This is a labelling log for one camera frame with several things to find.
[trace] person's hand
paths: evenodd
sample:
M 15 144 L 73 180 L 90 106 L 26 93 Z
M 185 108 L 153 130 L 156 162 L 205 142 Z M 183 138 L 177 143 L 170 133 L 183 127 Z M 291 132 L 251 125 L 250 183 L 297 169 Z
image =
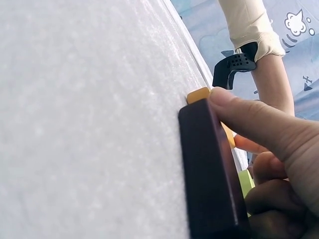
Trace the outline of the person's hand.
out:
M 242 100 L 221 88 L 212 90 L 209 102 L 219 119 L 242 136 L 249 151 L 259 153 L 254 165 L 259 186 L 246 198 L 256 237 L 319 238 L 319 122 Z M 311 224 L 307 210 L 315 216 Z

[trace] black clip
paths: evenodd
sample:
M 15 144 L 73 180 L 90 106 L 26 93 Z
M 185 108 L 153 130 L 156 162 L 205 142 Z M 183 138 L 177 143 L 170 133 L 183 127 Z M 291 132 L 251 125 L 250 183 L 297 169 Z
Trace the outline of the black clip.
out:
M 249 72 L 255 69 L 256 63 L 245 53 L 229 56 L 215 66 L 213 86 L 232 90 L 237 72 Z

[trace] finger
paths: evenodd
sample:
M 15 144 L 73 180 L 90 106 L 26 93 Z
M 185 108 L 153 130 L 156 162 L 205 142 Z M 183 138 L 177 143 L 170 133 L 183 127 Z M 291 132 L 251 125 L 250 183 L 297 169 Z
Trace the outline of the finger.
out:
M 250 153 L 261 153 L 261 152 L 265 152 L 268 151 L 265 147 L 237 134 L 234 137 L 235 140 L 235 145 L 237 148 L 242 149 L 244 151 L 250 152 Z
M 284 164 L 272 152 L 257 155 L 253 166 L 254 181 L 262 184 L 272 179 L 286 179 Z
M 317 122 L 297 119 L 260 101 L 240 99 L 222 88 L 213 88 L 209 102 L 234 132 L 269 149 L 280 160 L 319 133 Z
M 254 238 L 298 239 L 305 231 L 304 225 L 292 221 L 278 211 L 268 211 L 249 218 Z
M 306 207 L 294 193 L 289 182 L 274 179 L 253 188 L 245 198 L 251 215 L 280 210 L 293 217 L 303 217 Z

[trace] wooden block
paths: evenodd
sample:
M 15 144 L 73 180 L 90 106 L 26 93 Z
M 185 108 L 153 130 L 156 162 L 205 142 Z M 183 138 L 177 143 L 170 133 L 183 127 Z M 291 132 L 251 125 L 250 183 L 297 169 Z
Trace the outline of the wooden block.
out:
M 194 91 L 192 93 L 189 93 L 187 95 L 187 103 L 193 104 L 196 101 L 206 99 L 209 96 L 210 90 L 207 87 L 201 88 L 197 91 Z
M 231 148 L 207 99 L 178 115 L 190 238 L 250 239 Z
M 192 93 L 189 93 L 187 95 L 187 103 L 188 104 L 193 104 L 197 101 L 203 100 L 203 99 L 207 99 L 207 97 L 209 96 L 210 90 L 207 87 L 201 88 L 197 91 L 194 91 Z M 234 140 L 234 136 L 233 136 L 233 132 L 231 131 L 230 128 L 228 128 L 225 124 L 222 123 L 222 126 L 226 132 L 229 144 L 232 148 L 235 148 L 235 140 Z

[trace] forearm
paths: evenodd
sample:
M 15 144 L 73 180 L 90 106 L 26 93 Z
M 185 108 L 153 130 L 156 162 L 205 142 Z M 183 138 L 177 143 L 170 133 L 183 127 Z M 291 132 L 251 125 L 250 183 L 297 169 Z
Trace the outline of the forearm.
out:
M 285 54 L 262 0 L 219 0 L 235 49 L 257 42 L 252 72 L 260 100 L 294 115 L 294 101 L 282 61 Z
M 293 94 L 281 56 L 270 54 L 262 57 L 252 76 L 261 101 L 295 115 Z

